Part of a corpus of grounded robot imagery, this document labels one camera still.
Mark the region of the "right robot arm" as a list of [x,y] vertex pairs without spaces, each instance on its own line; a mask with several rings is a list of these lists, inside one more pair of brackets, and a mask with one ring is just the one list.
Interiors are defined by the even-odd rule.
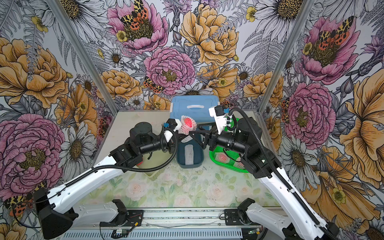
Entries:
[[228,123],[228,117],[219,116],[210,130],[200,125],[189,136],[202,136],[199,144],[211,151],[221,147],[240,154],[245,169],[270,191],[286,213],[278,215],[246,199],[238,206],[242,221],[260,224],[285,240],[336,240],[338,227],[323,220],[298,193],[276,155],[263,145],[257,122],[243,116],[234,125],[234,132],[230,132]]

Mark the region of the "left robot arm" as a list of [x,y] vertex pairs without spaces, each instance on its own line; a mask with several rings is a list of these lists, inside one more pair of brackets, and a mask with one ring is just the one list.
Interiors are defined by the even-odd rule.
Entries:
[[[156,135],[150,123],[140,122],[130,130],[130,136],[124,144],[112,150],[88,171],[58,187],[36,191],[33,200],[44,239],[59,237],[75,225],[126,224],[129,214],[120,200],[112,200],[101,206],[76,207],[76,204],[102,184],[126,172],[147,173],[166,167],[178,151],[177,131],[181,126],[180,120],[168,119],[162,125],[161,133]],[[159,166],[136,168],[136,165],[143,161],[143,155],[151,155],[156,151],[170,152],[171,156]]]

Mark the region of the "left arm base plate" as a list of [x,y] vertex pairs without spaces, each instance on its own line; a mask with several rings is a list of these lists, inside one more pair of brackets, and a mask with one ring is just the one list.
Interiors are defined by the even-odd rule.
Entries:
[[144,211],[128,210],[126,213],[118,213],[111,222],[100,222],[101,227],[140,227],[142,225]]

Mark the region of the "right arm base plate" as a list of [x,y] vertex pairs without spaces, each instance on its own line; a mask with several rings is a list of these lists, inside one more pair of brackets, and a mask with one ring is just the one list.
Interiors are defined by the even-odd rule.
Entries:
[[260,226],[259,223],[252,222],[244,211],[238,209],[225,209],[224,221],[226,226]]

